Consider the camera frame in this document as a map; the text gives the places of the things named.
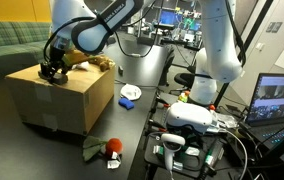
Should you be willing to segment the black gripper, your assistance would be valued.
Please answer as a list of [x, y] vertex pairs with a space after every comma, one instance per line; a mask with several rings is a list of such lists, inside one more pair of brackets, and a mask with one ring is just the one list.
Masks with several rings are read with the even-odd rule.
[[41, 70], [38, 71], [39, 77], [44, 80], [50, 80], [51, 75], [54, 75], [58, 70], [60, 70], [62, 74], [66, 74], [70, 70], [70, 67], [62, 60], [64, 54], [64, 50], [51, 46], [49, 49], [49, 57], [40, 64]]

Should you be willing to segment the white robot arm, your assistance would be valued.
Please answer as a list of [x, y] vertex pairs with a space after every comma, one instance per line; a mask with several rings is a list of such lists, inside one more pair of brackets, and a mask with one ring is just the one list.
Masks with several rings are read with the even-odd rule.
[[[76, 49], [98, 54], [110, 36], [124, 23], [155, 0], [115, 0], [100, 13], [92, 12], [83, 0], [53, 0], [51, 35], [43, 50], [45, 62], [40, 74], [52, 81], [57, 73], [65, 74], [73, 66], [63, 59]], [[204, 47], [196, 54], [196, 70], [190, 99], [207, 105], [213, 99], [218, 81], [229, 83], [243, 72], [244, 47], [235, 22], [235, 0], [198, 0], [200, 31]]]

